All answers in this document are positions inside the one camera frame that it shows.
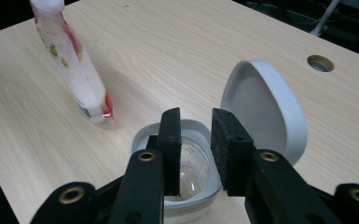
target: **light wood tabletop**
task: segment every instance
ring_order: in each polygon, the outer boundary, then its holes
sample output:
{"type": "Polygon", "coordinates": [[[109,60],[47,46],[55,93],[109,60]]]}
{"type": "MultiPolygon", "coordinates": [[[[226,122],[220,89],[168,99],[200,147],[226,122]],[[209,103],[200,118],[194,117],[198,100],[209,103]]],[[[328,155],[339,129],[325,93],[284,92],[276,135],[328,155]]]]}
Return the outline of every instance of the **light wood tabletop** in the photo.
{"type": "MultiPolygon", "coordinates": [[[[20,223],[63,184],[98,189],[122,176],[132,138],[163,111],[211,127],[242,60],[268,61],[296,96],[309,131],[299,174],[328,193],[359,183],[359,54],[230,0],[82,0],[63,15],[123,123],[106,130],[82,117],[34,20],[0,31],[0,185],[20,223]],[[334,70],[311,68],[311,55],[334,70]]],[[[248,223],[243,202],[220,191],[194,223],[248,223]]]]}

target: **plastic bottle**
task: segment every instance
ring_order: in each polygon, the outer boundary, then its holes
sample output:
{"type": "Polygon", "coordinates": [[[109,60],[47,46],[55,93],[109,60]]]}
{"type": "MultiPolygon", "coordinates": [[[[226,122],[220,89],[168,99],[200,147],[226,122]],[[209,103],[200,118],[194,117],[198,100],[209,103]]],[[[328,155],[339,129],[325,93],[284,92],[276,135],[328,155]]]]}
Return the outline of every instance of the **plastic bottle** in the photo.
{"type": "Polygon", "coordinates": [[[63,18],[63,0],[30,0],[35,25],[46,49],[61,68],[81,113],[99,127],[116,129],[113,105],[89,54],[63,18]]]}

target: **white plastic container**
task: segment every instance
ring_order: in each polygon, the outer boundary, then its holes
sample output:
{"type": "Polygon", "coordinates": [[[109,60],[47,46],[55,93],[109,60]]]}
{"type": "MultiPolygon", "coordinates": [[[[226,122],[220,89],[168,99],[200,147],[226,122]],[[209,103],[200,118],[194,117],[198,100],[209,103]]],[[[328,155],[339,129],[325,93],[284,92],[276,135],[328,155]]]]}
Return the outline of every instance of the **white plastic container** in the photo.
{"type": "MultiPolygon", "coordinates": [[[[270,63],[262,60],[239,62],[228,78],[220,107],[237,117],[256,148],[278,151],[292,165],[303,154],[308,138],[307,122],[295,96],[270,63]]],[[[144,149],[149,135],[158,132],[159,123],[141,129],[132,140],[131,153],[144,149]]],[[[221,189],[209,129],[196,120],[182,119],[181,132],[182,139],[196,143],[195,147],[182,145],[181,166],[190,164],[198,178],[198,181],[186,178],[181,168],[181,191],[182,186],[194,182],[200,183],[200,190],[176,201],[164,198],[164,223],[169,224],[188,223],[205,216],[221,189]]]]}
{"type": "Polygon", "coordinates": [[[35,25],[82,115],[95,125],[116,129],[113,105],[89,54],[65,22],[63,0],[30,0],[35,25]]]}

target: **open lid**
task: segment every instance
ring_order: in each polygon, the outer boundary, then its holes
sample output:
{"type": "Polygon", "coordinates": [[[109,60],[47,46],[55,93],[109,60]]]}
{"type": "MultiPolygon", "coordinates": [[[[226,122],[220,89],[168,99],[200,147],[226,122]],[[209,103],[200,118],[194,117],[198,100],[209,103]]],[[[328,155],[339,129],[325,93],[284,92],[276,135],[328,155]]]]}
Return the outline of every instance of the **open lid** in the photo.
{"type": "Polygon", "coordinates": [[[239,62],[220,107],[237,117],[257,149],[277,151],[292,165],[300,159],[307,145],[307,122],[295,96],[268,62],[239,62]]]}

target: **dark floor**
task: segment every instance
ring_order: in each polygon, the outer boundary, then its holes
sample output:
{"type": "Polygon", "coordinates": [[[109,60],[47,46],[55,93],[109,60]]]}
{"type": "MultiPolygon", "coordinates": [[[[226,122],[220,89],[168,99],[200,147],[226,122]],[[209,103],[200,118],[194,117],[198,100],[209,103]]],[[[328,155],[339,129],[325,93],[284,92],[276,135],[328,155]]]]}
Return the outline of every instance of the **dark floor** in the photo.
{"type": "MultiPolygon", "coordinates": [[[[331,2],[328,0],[234,1],[306,32],[313,30],[331,2]]],[[[359,53],[359,9],[338,4],[319,37],[359,53]]]]}
{"type": "MultiPolygon", "coordinates": [[[[78,0],[64,0],[66,5],[78,0]]],[[[0,0],[0,30],[34,17],[29,0],[0,0]]]]}

